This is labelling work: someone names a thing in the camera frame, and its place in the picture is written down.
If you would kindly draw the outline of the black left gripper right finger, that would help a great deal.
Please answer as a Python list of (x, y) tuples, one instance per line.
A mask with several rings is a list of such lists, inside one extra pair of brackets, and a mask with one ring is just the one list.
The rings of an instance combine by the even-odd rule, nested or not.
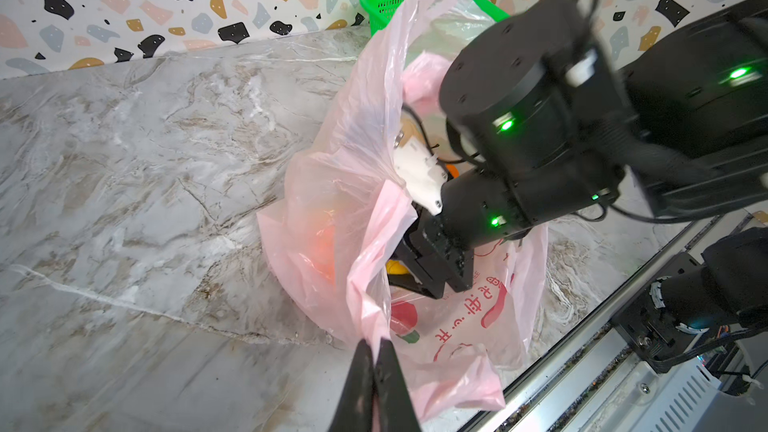
[(378, 431), (420, 432), (405, 378), (393, 343), (382, 339), (374, 368)]

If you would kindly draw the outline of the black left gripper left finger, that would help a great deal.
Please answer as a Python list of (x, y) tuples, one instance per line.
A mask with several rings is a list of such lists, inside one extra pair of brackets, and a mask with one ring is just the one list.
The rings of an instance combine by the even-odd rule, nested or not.
[(370, 432), (373, 428), (373, 353), (361, 340), (352, 358), (341, 396), (328, 432)]

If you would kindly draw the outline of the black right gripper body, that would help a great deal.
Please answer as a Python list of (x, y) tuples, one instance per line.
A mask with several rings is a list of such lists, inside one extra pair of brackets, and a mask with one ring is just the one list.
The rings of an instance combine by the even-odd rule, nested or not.
[(392, 285), (440, 299), (445, 289), (464, 292), (473, 285), (475, 249), (527, 234), (528, 219), (511, 203), (465, 203), (434, 215), (415, 204), (416, 220), (397, 244), (392, 259), (406, 272)]

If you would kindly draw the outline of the pink plastic bag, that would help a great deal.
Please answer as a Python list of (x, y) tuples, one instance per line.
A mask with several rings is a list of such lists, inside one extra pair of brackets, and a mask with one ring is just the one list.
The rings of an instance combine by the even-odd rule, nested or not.
[(416, 220), (394, 167), (401, 106), (436, 106), (447, 62), (437, 33), (459, 43), (491, 23), (473, 0), (405, 0), (361, 52), (312, 146), (294, 155), (282, 200), (258, 214), (280, 285), (319, 327), (348, 345), (396, 349), (416, 416), (499, 410), (501, 371), (526, 360), (546, 277), (548, 229), (475, 250), (466, 292), (432, 300), (392, 290), (385, 265)]

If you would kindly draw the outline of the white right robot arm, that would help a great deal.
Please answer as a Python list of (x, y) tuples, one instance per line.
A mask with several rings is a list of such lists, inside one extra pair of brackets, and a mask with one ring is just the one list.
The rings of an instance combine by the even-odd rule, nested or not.
[(766, 198), (767, 0), (746, 0), (676, 31), (614, 71), (578, 0), (542, 0), (473, 39), (438, 75), (453, 152), (471, 168), (448, 180), (395, 256), (403, 287), (432, 300), (451, 288), (464, 314), (429, 327), (414, 303), (392, 306), (390, 329), (434, 364), (510, 326), (524, 279), (546, 254), (546, 223), (614, 207), (635, 173), (652, 224), (706, 218)]

